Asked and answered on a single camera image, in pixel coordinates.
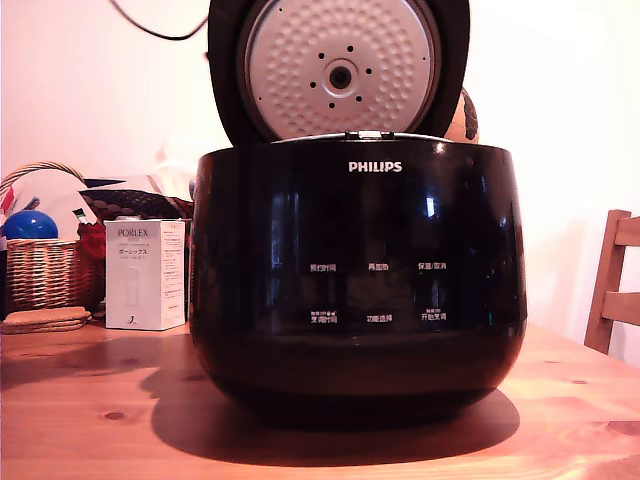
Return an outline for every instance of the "red object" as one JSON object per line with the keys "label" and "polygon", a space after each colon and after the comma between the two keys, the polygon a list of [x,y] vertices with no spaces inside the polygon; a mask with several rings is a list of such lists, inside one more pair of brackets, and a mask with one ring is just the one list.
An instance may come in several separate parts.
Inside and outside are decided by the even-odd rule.
{"label": "red object", "polygon": [[9,188],[7,195],[4,197],[4,200],[2,201],[2,205],[0,205],[0,208],[2,208],[3,213],[7,213],[7,210],[9,210],[9,207],[11,207],[11,204],[13,203],[13,199],[14,199],[13,187],[11,187]]}
{"label": "red object", "polygon": [[94,260],[104,260],[107,255],[107,235],[104,225],[100,223],[82,224],[78,226],[79,246],[82,252]]}

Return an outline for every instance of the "black rice cooker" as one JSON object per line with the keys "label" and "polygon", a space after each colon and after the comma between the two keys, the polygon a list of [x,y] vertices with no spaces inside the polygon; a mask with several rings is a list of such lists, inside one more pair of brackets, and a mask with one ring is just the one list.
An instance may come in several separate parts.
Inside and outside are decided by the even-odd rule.
{"label": "black rice cooker", "polygon": [[415,422],[511,369],[527,317],[511,156],[440,138],[468,42],[467,0],[211,3],[234,147],[200,161],[189,325],[237,403]]}

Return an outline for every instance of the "black cable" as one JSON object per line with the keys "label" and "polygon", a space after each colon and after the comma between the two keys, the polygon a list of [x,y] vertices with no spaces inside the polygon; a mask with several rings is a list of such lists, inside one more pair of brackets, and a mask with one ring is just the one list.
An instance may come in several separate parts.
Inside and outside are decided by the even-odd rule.
{"label": "black cable", "polygon": [[180,36],[177,36],[177,37],[173,37],[173,36],[170,36],[170,35],[164,35],[162,33],[154,32],[153,30],[149,30],[147,27],[144,27],[144,26],[140,25],[133,18],[131,18],[129,15],[127,15],[127,13],[122,9],[122,7],[120,7],[120,5],[118,5],[118,2],[116,2],[116,0],[109,0],[109,2],[111,3],[111,5],[113,5],[113,8],[115,8],[118,11],[118,13],[120,13],[120,15],[122,15],[124,18],[126,18],[129,21],[129,23],[131,23],[132,25],[135,25],[140,30],[142,30],[144,32],[147,32],[147,33],[153,35],[154,37],[162,38],[164,40],[172,40],[172,41],[175,41],[175,42],[179,42],[181,40],[186,40],[188,38],[193,37],[196,33],[198,33],[200,31],[200,29],[202,27],[205,26],[205,24],[207,23],[207,20],[209,19],[209,17],[205,17],[205,19],[202,22],[200,22],[200,24],[191,33],[187,33],[186,35],[180,35]]}

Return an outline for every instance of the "cork coaster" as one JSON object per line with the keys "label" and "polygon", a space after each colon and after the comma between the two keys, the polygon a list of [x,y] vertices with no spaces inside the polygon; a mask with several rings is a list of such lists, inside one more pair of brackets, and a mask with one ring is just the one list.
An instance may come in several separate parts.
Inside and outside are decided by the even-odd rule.
{"label": "cork coaster", "polygon": [[3,335],[16,335],[19,333],[47,333],[47,332],[68,332],[70,330],[78,330],[84,327],[85,320],[71,320],[69,322],[57,322],[43,325],[27,325],[5,327],[2,325],[0,329]]}
{"label": "cork coaster", "polygon": [[2,322],[2,333],[31,333],[76,330],[90,313],[83,307],[52,308],[14,312]]}

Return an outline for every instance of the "wooden table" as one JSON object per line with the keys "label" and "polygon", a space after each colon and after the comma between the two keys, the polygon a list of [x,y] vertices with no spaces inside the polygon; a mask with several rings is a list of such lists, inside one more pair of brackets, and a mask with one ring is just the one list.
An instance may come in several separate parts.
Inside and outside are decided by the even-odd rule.
{"label": "wooden table", "polygon": [[2,337],[2,479],[640,479],[640,370],[529,326],[459,419],[323,433],[257,424],[188,329]]}

